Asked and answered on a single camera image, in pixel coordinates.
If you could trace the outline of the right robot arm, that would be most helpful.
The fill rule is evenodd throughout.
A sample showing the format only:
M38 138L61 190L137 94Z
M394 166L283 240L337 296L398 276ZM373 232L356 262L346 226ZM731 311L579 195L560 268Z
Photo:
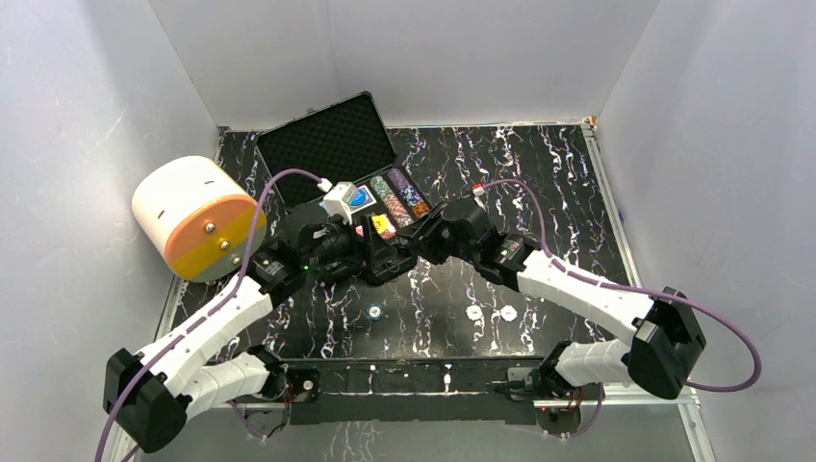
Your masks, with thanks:
M564 343L548 356L539 375L554 398L619 382L675 399L705 348L683 295L650 295L569 265L523 235L499 231L471 198L436 207L400 229L397 241L433 264L450 257L467 262L493 284L553 302L611 333L610 341Z

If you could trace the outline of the red card deck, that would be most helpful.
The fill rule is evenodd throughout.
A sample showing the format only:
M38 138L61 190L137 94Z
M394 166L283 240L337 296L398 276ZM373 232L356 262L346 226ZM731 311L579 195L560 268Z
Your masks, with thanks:
M366 236L366 231L364 229L364 224L367 222L368 216L363 216L362 220L358 222L354 229L355 232L360 237ZM385 214L379 215L372 215L370 216L371 228L373 231L383 240L388 241L391 239L397 231L396 226L392 222L392 220Z

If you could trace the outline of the teal poker chip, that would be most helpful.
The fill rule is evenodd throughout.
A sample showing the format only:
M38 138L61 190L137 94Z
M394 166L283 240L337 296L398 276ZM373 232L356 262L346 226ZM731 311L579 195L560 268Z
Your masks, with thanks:
M383 308L378 304L372 304L366 311L366 316L371 321L378 321L383 315Z

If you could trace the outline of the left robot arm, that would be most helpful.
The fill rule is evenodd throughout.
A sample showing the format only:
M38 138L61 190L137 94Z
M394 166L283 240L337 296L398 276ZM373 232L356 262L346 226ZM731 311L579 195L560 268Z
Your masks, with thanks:
M325 282L365 276L380 285L414 266L413 260L402 263L393 246L404 220L383 212L385 201L374 192L367 206L350 203L355 194L352 184L340 183L320 203L295 206L273 238L193 317L136 353L123 348L112 355L103 432L118 426L151 453L214 406L243 396L276 400L290 394L287 363L264 346L215 366L208 362L299 291L312 272Z

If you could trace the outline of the yellow round button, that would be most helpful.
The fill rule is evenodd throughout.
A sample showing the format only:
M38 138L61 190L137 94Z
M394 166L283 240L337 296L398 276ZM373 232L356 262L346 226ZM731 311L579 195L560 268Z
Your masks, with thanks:
M385 234L389 232L391 229L390 220L385 215L372 216L371 221L374 225L375 230L380 234Z

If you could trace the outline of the white poker chip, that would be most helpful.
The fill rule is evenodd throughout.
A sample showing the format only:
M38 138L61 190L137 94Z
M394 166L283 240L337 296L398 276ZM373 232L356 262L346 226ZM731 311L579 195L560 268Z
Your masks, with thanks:
M480 306L471 305L466 309L466 317L471 322L481 321L483 319L483 311Z
M500 317L506 322L514 321L518 316L518 311L511 305L505 305L500 310Z

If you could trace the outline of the blue small blind button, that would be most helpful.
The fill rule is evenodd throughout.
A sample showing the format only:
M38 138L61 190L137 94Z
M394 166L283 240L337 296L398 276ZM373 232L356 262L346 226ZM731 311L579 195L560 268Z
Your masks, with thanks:
M369 202L369 194L366 190L360 188L357 192L352 196L349 201L349 205L352 208L360 208L365 206Z

